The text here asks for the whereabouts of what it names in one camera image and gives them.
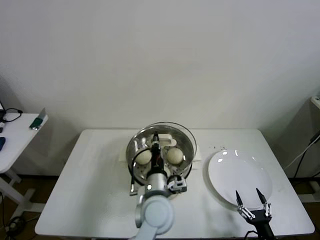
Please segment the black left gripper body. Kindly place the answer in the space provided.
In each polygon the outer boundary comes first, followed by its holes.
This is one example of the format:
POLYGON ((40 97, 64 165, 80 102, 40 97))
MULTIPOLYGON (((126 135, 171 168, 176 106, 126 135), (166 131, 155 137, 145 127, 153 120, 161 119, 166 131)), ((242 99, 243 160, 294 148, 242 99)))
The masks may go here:
POLYGON ((161 147, 155 143, 151 147, 151 168, 149 174, 164 174, 164 161, 161 157, 161 147))

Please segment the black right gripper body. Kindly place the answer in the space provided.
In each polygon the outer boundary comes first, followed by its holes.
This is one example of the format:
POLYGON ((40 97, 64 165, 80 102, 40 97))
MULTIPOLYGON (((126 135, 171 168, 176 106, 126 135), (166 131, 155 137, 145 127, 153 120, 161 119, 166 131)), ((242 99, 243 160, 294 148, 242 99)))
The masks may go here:
POLYGON ((247 223, 253 225, 259 237, 273 237, 274 233, 270 227, 272 217, 266 216, 265 211, 253 211, 255 218, 248 219, 247 223))

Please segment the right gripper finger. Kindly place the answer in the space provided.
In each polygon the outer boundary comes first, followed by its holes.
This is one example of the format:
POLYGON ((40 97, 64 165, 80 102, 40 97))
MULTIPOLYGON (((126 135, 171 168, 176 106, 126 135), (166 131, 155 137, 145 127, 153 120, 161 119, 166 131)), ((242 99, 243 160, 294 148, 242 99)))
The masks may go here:
POLYGON ((245 219, 245 220, 252 220, 253 214, 250 210, 248 210, 244 204, 243 201, 238 193, 238 191, 235 191, 236 194, 236 203, 237 203, 237 211, 238 213, 245 219))
POLYGON ((258 188, 256 188, 256 191, 257 191, 258 197, 263 205, 263 209, 265 211, 265 216, 271 218, 272 217, 271 203, 267 202, 266 197, 262 194, 262 192, 258 188))

